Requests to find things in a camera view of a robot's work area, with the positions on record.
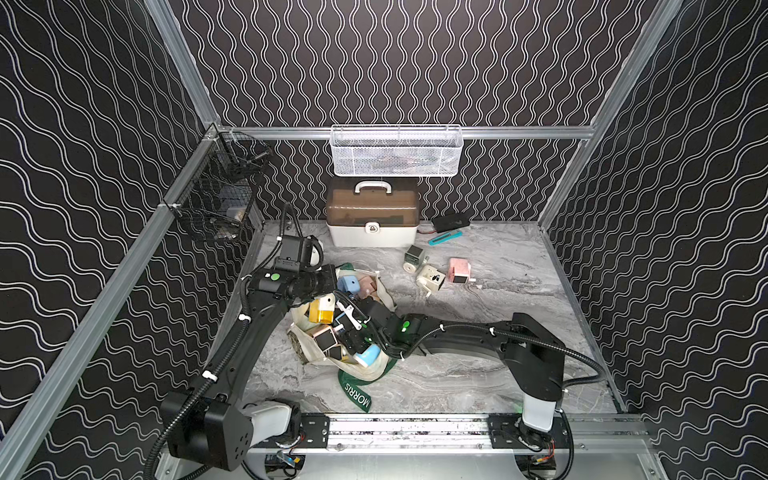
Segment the cream tote bag green handles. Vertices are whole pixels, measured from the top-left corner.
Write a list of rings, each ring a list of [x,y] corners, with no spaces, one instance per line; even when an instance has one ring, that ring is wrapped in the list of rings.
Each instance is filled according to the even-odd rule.
[[[396,303],[380,280],[377,271],[359,269],[351,263],[344,263],[336,269],[337,279],[344,275],[355,275],[360,282],[361,291],[356,296],[347,295],[353,300],[371,298],[383,303],[391,311]],[[373,406],[371,396],[362,387],[377,381],[386,375],[396,361],[382,353],[372,366],[365,368],[353,358],[355,353],[362,353],[369,345],[365,341],[355,340],[350,332],[339,331],[335,325],[315,324],[308,320],[310,303],[290,310],[292,325],[289,328],[291,339],[297,353],[303,361],[319,366],[337,368],[337,380],[347,399],[364,413]]]

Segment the blue square pencil sharpener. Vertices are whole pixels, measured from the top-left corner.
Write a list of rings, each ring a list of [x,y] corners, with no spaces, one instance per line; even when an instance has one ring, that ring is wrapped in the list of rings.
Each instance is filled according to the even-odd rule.
[[[355,353],[353,358],[361,366],[368,368],[378,359],[381,349],[376,344],[369,345],[362,353]]]

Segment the cream white pencil sharpener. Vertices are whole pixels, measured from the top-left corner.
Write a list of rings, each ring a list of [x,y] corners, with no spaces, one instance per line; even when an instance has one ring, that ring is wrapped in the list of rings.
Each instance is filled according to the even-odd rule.
[[[425,291],[429,297],[437,293],[443,286],[446,275],[430,264],[425,264],[416,275],[416,284]]]

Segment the green pencil sharpener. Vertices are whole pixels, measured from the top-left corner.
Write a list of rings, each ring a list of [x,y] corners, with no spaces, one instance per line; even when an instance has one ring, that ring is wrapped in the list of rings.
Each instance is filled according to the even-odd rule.
[[[415,274],[427,263],[427,260],[428,256],[423,248],[417,245],[411,245],[404,254],[402,267],[406,272]]]

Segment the pink pencil sharpener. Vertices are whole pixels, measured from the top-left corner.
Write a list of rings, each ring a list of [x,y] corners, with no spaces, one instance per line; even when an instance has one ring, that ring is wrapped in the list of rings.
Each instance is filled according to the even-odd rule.
[[[465,258],[452,257],[449,260],[447,278],[451,283],[473,283],[476,279],[472,275],[471,263]]]

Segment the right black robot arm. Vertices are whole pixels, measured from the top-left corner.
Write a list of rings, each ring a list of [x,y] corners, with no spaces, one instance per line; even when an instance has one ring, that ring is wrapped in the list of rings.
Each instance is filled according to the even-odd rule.
[[[492,323],[449,321],[418,313],[400,316],[372,299],[344,300],[337,310],[333,325],[352,353],[375,345],[388,357],[401,360],[437,354],[498,359],[523,392],[521,423],[528,431],[550,432],[568,388],[599,383],[606,377],[597,361],[566,347],[525,313]]]

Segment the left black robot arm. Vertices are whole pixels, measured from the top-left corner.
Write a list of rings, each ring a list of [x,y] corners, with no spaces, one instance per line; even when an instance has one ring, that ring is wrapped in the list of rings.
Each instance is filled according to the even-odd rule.
[[[233,471],[244,461],[255,427],[241,407],[248,378],[269,337],[294,304],[331,294],[335,267],[262,268],[240,283],[241,313],[203,372],[161,403],[163,431],[150,449],[142,477],[154,479],[161,452],[198,463],[196,478],[211,468]]]

